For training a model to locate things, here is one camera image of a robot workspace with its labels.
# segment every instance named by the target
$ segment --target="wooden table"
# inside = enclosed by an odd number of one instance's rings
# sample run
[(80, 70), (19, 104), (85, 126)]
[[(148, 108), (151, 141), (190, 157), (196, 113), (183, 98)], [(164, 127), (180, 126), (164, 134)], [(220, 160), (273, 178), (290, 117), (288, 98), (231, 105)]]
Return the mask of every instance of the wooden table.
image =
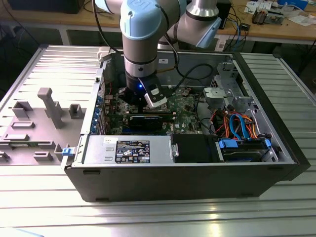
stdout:
[[(265, 41), (280, 43), (297, 43), (312, 44), (316, 39), (316, 25), (301, 26), (285, 19), (282, 25), (264, 24), (255, 25), (251, 23), (251, 14), (245, 14), (244, 7), (247, 0), (233, 0), (234, 9), (242, 22), (250, 24), (249, 41)], [(81, 9), (78, 14), (65, 14), (53, 12), (37, 12), (37, 11), (16, 11), (11, 10), (6, 4), (12, 15), (26, 27), (53, 28), (58, 29), (64, 45), (70, 45), (71, 41), (68, 36), (68, 30), (97, 31), (95, 18), (93, 13)], [(316, 12), (316, 7), (308, 5), (306, 11)], [(107, 13), (99, 14), (100, 24), (105, 32), (120, 32), (119, 16)], [(1, 25), (17, 26), (18, 24), (12, 20), (11, 16), (0, 5), (0, 21)], [(223, 30), (219, 30), (216, 38), (218, 38), (216, 51), (221, 51), (223, 46), (230, 37), (235, 34), (231, 22), (226, 23)]]

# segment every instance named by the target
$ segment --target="gray 3d printed part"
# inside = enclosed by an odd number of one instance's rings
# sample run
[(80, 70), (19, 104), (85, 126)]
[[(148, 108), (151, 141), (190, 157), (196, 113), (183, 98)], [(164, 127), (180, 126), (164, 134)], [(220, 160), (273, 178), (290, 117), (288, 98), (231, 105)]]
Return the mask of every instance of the gray 3d printed part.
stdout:
[(5, 141), (28, 141), (29, 138), (27, 134), (7, 134), (3, 139)]
[(54, 149), (56, 146), (54, 141), (41, 141), (38, 145), (41, 149)]
[(25, 122), (13, 122), (11, 127), (15, 128), (34, 128), (35, 124), (32, 121), (25, 121)]
[[(60, 107), (60, 104), (59, 104), (58, 101), (54, 101), (54, 103), (55, 103), (56, 112), (58, 112), (60, 117), (62, 117), (63, 109)], [(49, 114), (49, 112), (47, 110), (45, 110), (45, 113), (46, 113), (47, 117), (50, 118), (50, 114)]]
[(0, 149), (1, 150), (13, 150), (13, 147), (11, 147), (9, 143), (2, 143), (2, 144), (0, 144)]
[(7, 161), (10, 157), (5, 153), (0, 151), (0, 161)]
[(51, 90), (51, 88), (42, 87), (39, 89), (38, 97), (39, 99), (43, 100), (47, 112), (50, 114), (50, 118), (55, 125), (55, 128), (62, 128), (63, 122), (61, 121), (60, 113), (56, 108), (53, 99), (51, 98), (52, 93), (53, 91)]
[(28, 119), (26, 111), (33, 110), (27, 101), (17, 101), (12, 108), (15, 116), (19, 119)]
[(55, 147), (54, 153), (55, 153), (56, 157), (57, 157), (60, 161), (63, 159), (62, 151), (63, 151), (63, 149), (60, 147), (59, 144), (57, 144), (56, 147)]
[(83, 112), (80, 104), (71, 104), (68, 111), (71, 119), (83, 119)]
[(53, 157), (49, 152), (35, 152), (33, 157), (36, 159), (36, 161), (53, 160)]

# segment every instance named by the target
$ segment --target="metal bracket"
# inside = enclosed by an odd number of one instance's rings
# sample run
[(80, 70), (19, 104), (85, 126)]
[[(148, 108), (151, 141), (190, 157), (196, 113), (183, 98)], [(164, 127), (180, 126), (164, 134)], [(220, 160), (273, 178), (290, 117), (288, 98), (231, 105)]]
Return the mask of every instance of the metal bracket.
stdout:
[(82, 163), (83, 161), (83, 155), (85, 153), (86, 147), (88, 142), (88, 135), (82, 135), (79, 139), (78, 146), (77, 146), (77, 152), (75, 156), (75, 163)]
[(173, 157), (178, 157), (179, 156), (178, 144), (171, 145), (171, 151), (172, 151)]
[(273, 148), (270, 148), (270, 150), (268, 150), (268, 152), (264, 154), (264, 156), (262, 157), (262, 161), (278, 162), (276, 152), (273, 150)]
[(233, 98), (232, 106), (235, 107), (236, 111), (245, 113), (245, 111), (249, 108), (249, 105), (251, 105), (252, 102), (252, 97), (237, 96)]

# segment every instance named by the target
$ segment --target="aluminum workbench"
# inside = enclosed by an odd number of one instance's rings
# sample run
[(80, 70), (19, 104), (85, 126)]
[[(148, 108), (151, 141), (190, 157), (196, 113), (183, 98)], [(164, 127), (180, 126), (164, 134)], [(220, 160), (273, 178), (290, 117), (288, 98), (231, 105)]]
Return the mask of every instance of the aluminum workbench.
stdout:
[[(76, 102), (85, 108), (99, 68), (97, 51), (39, 49), (0, 103), (0, 135), (11, 123), (16, 100), (43, 107), (36, 96), (42, 86), (58, 91), (53, 96), (62, 108)], [(88, 203), (59, 165), (0, 165), (0, 227), (45, 237), (316, 236), (316, 99), (282, 59), (242, 56), (312, 165), (298, 178), (259, 198)]]

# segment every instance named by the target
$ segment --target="red wire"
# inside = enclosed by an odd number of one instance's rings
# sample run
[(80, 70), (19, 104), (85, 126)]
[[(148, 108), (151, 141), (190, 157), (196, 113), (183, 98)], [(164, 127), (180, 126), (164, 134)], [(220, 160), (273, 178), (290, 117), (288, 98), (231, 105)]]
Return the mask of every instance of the red wire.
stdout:
[(212, 117), (211, 117), (211, 121), (213, 121), (215, 115), (216, 115), (216, 111), (213, 113), (213, 115), (212, 115)]
[(111, 94), (111, 92), (112, 92), (112, 82), (110, 82), (110, 92), (109, 92), (108, 96)]
[(250, 133), (250, 137), (253, 138), (251, 129), (248, 127), (248, 125), (246, 126), (246, 128), (248, 129), (248, 131), (249, 131), (249, 133)]
[(232, 111), (229, 111), (229, 113), (232, 113), (232, 114), (237, 114), (237, 115), (242, 115), (241, 113), (238, 113), (238, 112), (232, 112)]
[(223, 127), (224, 125), (220, 126), (219, 129), (217, 129), (215, 133), (218, 133)]

